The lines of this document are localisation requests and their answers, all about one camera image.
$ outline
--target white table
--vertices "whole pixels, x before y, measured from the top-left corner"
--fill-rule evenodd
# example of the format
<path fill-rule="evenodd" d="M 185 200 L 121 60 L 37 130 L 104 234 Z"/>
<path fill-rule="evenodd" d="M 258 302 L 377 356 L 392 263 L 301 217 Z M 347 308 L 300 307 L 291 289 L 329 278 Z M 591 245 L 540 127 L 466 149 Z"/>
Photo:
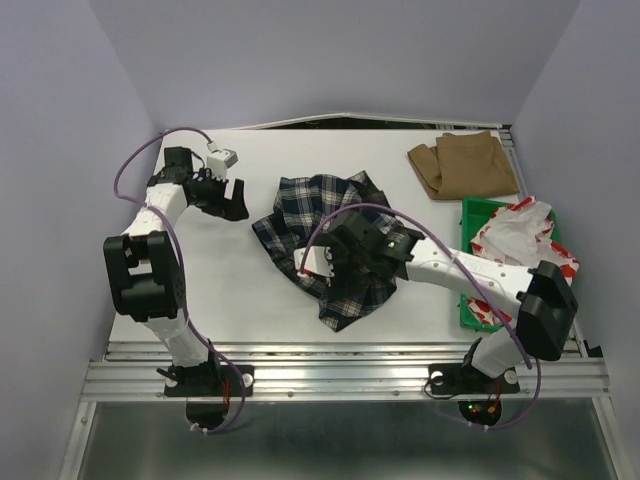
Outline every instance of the white table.
<path fill-rule="evenodd" d="M 193 321 L 214 343 L 469 343 L 478 334 L 459 325 L 459 295 L 444 288 L 398 280 L 397 292 L 373 314 L 339 333 L 318 320 L 318 302 L 272 264 L 251 223 L 272 213 L 280 177 L 366 170 L 393 208 L 430 227 L 445 243 L 460 246 L 460 201 L 433 201 L 413 171 L 407 151 L 435 145 L 436 130 L 213 130 L 220 148 L 238 153 L 230 170 L 245 180 L 251 217 L 231 223 L 188 209 L 177 224 L 184 250 L 187 295 Z M 477 133 L 456 130 L 457 135 Z M 186 146 L 201 155 L 197 134 L 176 133 L 162 147 Z M 162 151 L 156 169 L 163 165 Z M 499 200 L 514 202 L 515 195 Z M 130 318 L 116 316 L 111 342 L 157 342 Z"/>

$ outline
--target green plastic bin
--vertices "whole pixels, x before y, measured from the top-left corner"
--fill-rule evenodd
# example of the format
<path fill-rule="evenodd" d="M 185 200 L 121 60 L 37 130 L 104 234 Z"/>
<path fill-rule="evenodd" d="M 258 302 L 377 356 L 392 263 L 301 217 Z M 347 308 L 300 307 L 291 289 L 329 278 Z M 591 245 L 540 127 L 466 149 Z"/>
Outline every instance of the green plastic bin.
<path fill-rule="evenodd" d="M 462 248 L 466 253 L 473 254 L 471 249 L 471 239 L 476 233 L 485 226 L 491 218 L 493 212 L 498 207 L 508 205 L 503 202 L 496 202 L 484 198 L 467 197 L 462 201 Z M 551 218 L 555 228 L 551 233 L 551 239 L 560 243 L 560 234 L 558 232 L 558 222 L 556 215 L 551 211 Z M 495 332 L 502 328 L 502 325 L 485 325 L 479 322 L 467 307 L 467 296 L 460 295 L 460 325 L 464 328 L 473 328 L 474 330 L 484 330 L 485 332 Z"/>

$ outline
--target brown towel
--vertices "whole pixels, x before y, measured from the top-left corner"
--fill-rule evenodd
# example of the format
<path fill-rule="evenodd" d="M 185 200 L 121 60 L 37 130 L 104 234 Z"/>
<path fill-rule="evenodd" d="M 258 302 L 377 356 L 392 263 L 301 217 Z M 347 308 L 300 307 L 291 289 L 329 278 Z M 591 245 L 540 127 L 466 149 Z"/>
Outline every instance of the brown towel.
<path fill-rule="evenodd" d="M 500 140 L 488 131 L 475 135 L 445 133 L 436 146 L 409 152 L 427 194 L 436 200 L 498 197 L 518 193 L 518 183 Z"/>

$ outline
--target purple cable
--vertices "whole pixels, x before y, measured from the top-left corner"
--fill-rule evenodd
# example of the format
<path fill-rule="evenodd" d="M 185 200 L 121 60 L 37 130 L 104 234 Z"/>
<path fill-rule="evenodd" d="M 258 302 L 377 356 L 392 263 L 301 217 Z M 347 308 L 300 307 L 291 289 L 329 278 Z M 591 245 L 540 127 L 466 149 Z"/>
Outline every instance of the purple cable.
<path fill-rule="evenodd" d="M 320 235 L 320 232 L 322 232 L 322 227 L 324 227 L 329 221 L 331 221 L 332 219 L 334 219 L 335 217 L 337 217 L 341 213 L 344 213 L 344 212 L 346 212 L 348 210 L 355 210 L 355 209 L 358 209 L 358 208 L 369 208 L 369 209 L 372 209 L 372 210 L 379 210 L 379 211 L 386 212 L 388 214 L 400 217 L 400 218 L 406 220 L 407 222 L 409 222 L 409 223 L 415 225 L 416 227 L 418 227 L 420 230 L 422 230 L 422 232 L 424 232 L 424 234 L 427 237 L 429 237 L 431 240 L 433 240 L 433 242 L 438 246 L 438 248 L 440 250 L 442 250 L 451 260 L 453 260 L 453 263 L 455 263 L 456 266 L 460 269 L 460 271 L 462 271 L 462 273 L 464 273 L 464 275 L 469 279 L 469 282 L 478 291 L 478 293 L 480 294 L 482 299 L 487 303 L 487 305 L 489 305 L 489 307 L 491 308 L 493 313 L 500 319 L 500 322 L 502 323 L 504 328 L 507 330 L 507 332 L 509 332 L 509 336 L 511 337 L 513 342 L 516 344 L 516 347 L 518 347 L 518 350 L 520 351 L 520 354 L 522 355 L 522 359 L 524 360 L 524 363 L 527 366 L 527 368 L 528 369 L 533 368 L 532 365 L 531 365 L 531 359 L 529 358 L 529 355 L 527 354 L 527 352 L 525 351 L 524 347 L 522 346 L 522 343 L 520 342 L 520 339 L 516 336 L 516 332 L 513 330 L 511 325 L 509 325 L 509 322 L 507 322 L 507 319 L 504 318 L 504 315 L 502 314 L 500 309 L 497 308 L 495 306 L 495 304 L 491 300 L 489 300 L 487 295 L 484 293 L 484 288 L 482 288 L 482 286 L 474 278 L 473 274 L 469 271 L 469 269 L 467 267 L 465 267 L 463 265 L 463 263 L 460 260 L 458 260 L 458 258 L 456 256 L 453 255 L 453 252 L 451 252 L 451 250 L 449 250 L 449 247 L 447 247 L 442 240 L 440 240 L 438 237 L 436 237 L 436 235 L 434 233 L 432 233 L 431 230 L 429 230 L 427 227 L 422 225 L 417 220 L 414 220 L 413 218 L 409 217 L 408 215 L 405 215 L 402 212 L 399 212 L 399 211 L 394 210 L 392 208 L 388 208 L 388 207 L 385 207 L 383 205 L 378 205 L 378 204 L 375 204 L 375 203 L 356 203 L 356 204 L 353 204 L 353 205 L 347 205 L 346 207 L 342 207 L 342 208 L 336 210 L 335 212 L 331 213 L 330 215 L 327 215 L 318 224 L 316 229 L 311 234 L 311 237 L 309 237 L 309 241 L 307 242 L 307 247 L 305 248 L 304 254 L 302 255 L 302 261 L 300 262 L 300 268 L 299 268 L 300 272 L 304 271 L 304 265 L 305 265 L 305 263 L 307 261 L 307 257 L 309 256 L 309 251 L 311 250 L 311 247 L 313 246 L 313 243 L 315 242 L 315 240 L 318 237 L 318 235 Z M 514 418 L 512 420 L 509 420 L 507 423 L 505 423 L 503 425 L 495 426 L 495 427 L 487 427 L 487 430 L 502 430 L 502 429 L 509 428 L 509 427 L 512 427 L 512 426 L 520 423 L 522 420 L 524 420 L 524 418 L 529 414 L 531 409 L 537 403 L 538 396 L 540 395 L 540 387 L 542 386 L 542 372 L 540 370 L 540 361 L 537 358 L 535 359 L 535 361 L 536 361 L 536 369 L 537 369 L 536 390 L 535 390 L 535 392 L 533 394 L 533 397 L 531 398 L 531 402 L 529 403 L 527 408 L 524 410 L 524 412 L 522 412 L 516 418 Z M 441 413 L 441 415 L 444 415 L 444 416 L 452 418 L 452 419 L 454 419 L 454 420 L 456 420 L 458 422 L 461 422 L 460 419 L 455 418 L 455 417 L 451 417 L 450 415 L 443 414 L 443 413 Z M 480 428 L 483 428 L 483 429 L 485 428 L 484 426 L 477 425 L 475 423 L 472 423 L 471 425 L 476 425 L 476 426 L 478 426 Z"/>
<path fill-rule="evenodd" d="M 178 265 L 180 266 L 180 271 L 182 272 L 182 276 L 184 278 L 185 290 L 186 290 L 186 275 L 185 275 L 185 271 L 184 271 L 184 258 L 182 256 L 182 249 L 180 248 L 180 242 L 178 241 L 178 236 L 176 235 L 176 232 L 175 232 L 174 228 L 171 226 L 171 222 L 169 222 L 169 219 L 162 213 L 161 210 L 158 210 L 156 207 L 154 207 L 152 205 L 147 205 L 142 200 L 138 200 L 137 198 L 131 197 L 129 195 L 121 194 L 120 193 L 120 189 L 118 188 L 118 184 L 120 183 L 120 177 L 122 176 L 122 174 L 124 173 L 126 168 L 129 166 L 129 164 L 133 161 L 133 159 L 136 158 L 140 154 L 140 152 L 142 152 L 145 148 L 149 147 L 154 142 L 157 142 L 158 140 L 163 139 L 164 137 L 166 137 L 170 133 L 180 132 L 180 131 L 189 131 L 189 132 L 199 133 L 200 135 L 202 135 L 207 140 L 207 143 L 211 143 L 211 141 L 212 141 L 211 137 L 209 137 L 209 135 L 207 135 L 204 131 L 199 130 L 197 128 L 178 127 L 178 128 L 172 128 L 172 129 L 169 129 L 169 130 L 167 130 L 165 132 L 162 132 L 161 134 L 159 134 L 158 136 L 152 138 L 147 143 L 145 143 L 140 148 L 138 148 L 122 164 L 122 166 L 118 170 L 118 173 L 116 173 L 116 177 L 115 177 L 115 179 L 113 181 L 113 193 L 115 194 L 115 196 L 117 198 L 119 198 L 121 200 L 126 200 L 126 201 L 131 202 L 131 203 L 133 203 L 135 205 L 138 205 L 140 207 L 146 208 L 147 210 L 155 213 L 158 216 L 158 218 L 160 218 L 160 220 L 164 224 L 165 228 L 167 229 L 167 233 L 171 237 L 171 240 L 173 241 L 173 245 L 174 245 L 174 247 L 176 249 L 176 256 L 178 257 Z M 231 418 L 231 420 L 226 422 L 224 425 L 221 425 L 221 426 L 219 426 L 217 428 L 214 428 L 214 429 L 211 429 L 211 430 L 207 430 L 207 432 L 206 432 L 207 435 L 212 434 L 212 433 L 220 433 L 220 432 L 223 432 L 223 431 L 227 430 L 229 427 L 231 427 L 231 425 L 233 425 L 235 423 L 237 418 L 240 416 L 240 413 L 242 412 L 242 409 L 244 408 L 244 403 L 245 403 L 245 400 L 246 400 L 246 397 L 247 397 L 247 391 L 246 391 L 246 388 L 244 386 L 244 381 L 242 380 L 242 373 L 240 372 L 240 370 L 238 370 L 238 367 L 236 367 L 233 364 L 233 362 L 231 362 L 222 353 L 218 352 L 215 349 L 215 347 L 213 346 L 213 344 L 210 343 L 206 338 L 204 338 L 202 336 L 202 334 L 196 329 L 195 325 L 191 321 L 191 316 L 189 315 L 189 309 L 187 308 L 187 297 L 186 297 L 186 295 L 185 295 L 185 298 L 184 298 L 183 310 L 184 310 L 185 320 L 186 320 L 187 325 L 189 326 L 189 329 L 191 330 L 191 332 L 196 336 L 196 338 L 205 347 L 207 347 L 207 349 L 213 355 L 215 355 L 217 358 L 219 358 L 220 360 L 225 362 L 227 365 L 229 365 L 231 370 L 233 370 L 233 373 L 235 373 L 236 376 L 238 377 L 238 381 L 240 382 L 240 387 L 242 388 L 242 399 L 240 400 L 240 406 L 238 407 L 238 410 L 236 411 L 235 415 Z"/>
<path fill-rule="evenodd" d="M 532 368 L 531 360 L 529 359 L 529 355 L 527 355 L 527 352 L 525 351 L 524 347 L 522 346 L 522 343 L 520 342 L 520 339 L 516 336 L 516 332 L 513 330 L 511 325 L 509 325 L 509 322 L 507 322 L 507 319 L 504 318 L 504 315 L 500 311 L 500 309 L 498 307 L 496 307 L 495 304 L 484 293 L 484 288 L 482 288 L 482 286 L 474 278 L 473 274 L 469 271 L 469 269 L 467 269 L 467 267 L 465 267 L 463 265 L 463 263 L 460 260 L 458 260 L 458 257 L 453 255 L 451 250 L 449 250 L 449 247 L 447 247 L 444 244 L 444 242 L 442 242 L 442 240 L 440 240 L 438 237 L 436 237 L 431 232 L 431 230 L 429 230 L 427 227 L 422 225 L 417 220 L 414 220 L 413 218 L 409 217 L 408 215 L 405 215 L 402 212 L 394 210 L 393 208 L 385 207 L 383 205 L 378 205 L 376 203 L 356 203 L 356 204 L 353 204 L 353 205 L 347 205 L 346 207 L 342 207 L 342 208 L 336 210 L 335 212 L 331 213 L 330 215 L 327 215 L 326 217 L 324 217 L 322 219 L 322 221 L 320 222 L 320 224 L 316 227 L 316 229 L 311 234 L 311 237 L 309 237 L 309 242 L 307 242 L 307 248 L 305 248 L 305 250 L 304 250 L 304 255 L 302 255 L 302 262 L 300 263 L 299 270 L 301 272 L 303 271 L 304 264 L 307 261 L 307 257 L 309 256 L 309 251 L 311 250 L 311 247 L 313 246 L 313 242 L 315 242 L 315 240 L 318 237 L 318 235 L 320 235 L 320 232 L 322 232 L 322 227 L 324 227 L 330 220 L 334 219 L 335 217 L 337 217 L 341 213 L 344 213 L 344 212 L 346 212 L 348 210 L 355 210 L 357 208 L 369 208 L 369 209 L 372 209 L 372 210 L 380 210 L 380 211 L 386 212 L 386 213 L 388 213 L 390 215 L 395 215 L 396 217 L 400 217 L 400 218 L 406 220 L 407 222 L 409 222 L 409 223 L 415 225 L 416 227 L 418 227 L 420 230 L 422 230 L 424 232 L 424 234 L 427 237 L 429 237 L 431 240 L 433 240 L 433 242 L 438 246 L 438 248 L 440 250 L 442 250 L 451 260 L 453 260 L 453 263 L 455 263 L 456 266 L 460 269 L 460 271 L 462 271 L 462 273 L 464 273 L 464 275 L 469 279 L 469 282 L 471 283 L 471 285 L 473 285 L 473 287 L 478 291 L 478 293 L 480 294 L 482 299 L 487 303 L 487 305 L 489 305 L 489 307 L 491 308 L 493 313 L 500 319 L 500 323 L 502 323 L 502 325 L 507 330 L 507 332 L 509 332 L 509 336 L 511 337 L 513 342 L 516 344 L 516 347 L 518 347 L 518 351 L 522 355 L 522 359 L 524 360 L 525 365 L 527 366 L 527 368 L 529 370 L 531 370 L 531 368 Z"/>

